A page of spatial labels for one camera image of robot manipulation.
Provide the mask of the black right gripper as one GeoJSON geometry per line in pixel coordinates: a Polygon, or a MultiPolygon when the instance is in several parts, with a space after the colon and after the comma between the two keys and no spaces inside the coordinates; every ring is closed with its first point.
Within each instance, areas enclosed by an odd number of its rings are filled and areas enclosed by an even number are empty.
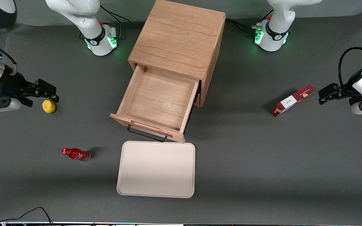
{"type": "Polygon", "coordinates": [[[20,73],[14,76],[4,74],[0,79],[0,105],[11,105],[14,102],[19,102],[19,105],[33,107],[33,101],[28,99],[29,96],[46,98],[59,103],[56,90],[55,86],[42,79],[37,79],[31,83],[26,81],[20,73]]]}

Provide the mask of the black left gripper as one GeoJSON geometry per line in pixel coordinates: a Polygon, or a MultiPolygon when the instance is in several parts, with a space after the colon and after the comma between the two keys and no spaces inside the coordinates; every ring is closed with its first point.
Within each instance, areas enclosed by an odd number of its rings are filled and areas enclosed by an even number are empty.
{"type": "Polygon", "coordinates": [[[353,85],[362,77],[362,70],[358,70],[348,79],[348,82],[343,84],[341,70],[338,70],[338,79],[340,86],[337,83],[331,83],[328,86],[318,91],[320,105],[331,100],[349,99],[349,104],[352,106],[355,103],[362,102],[362,94],[354,89],[353,85]]]}

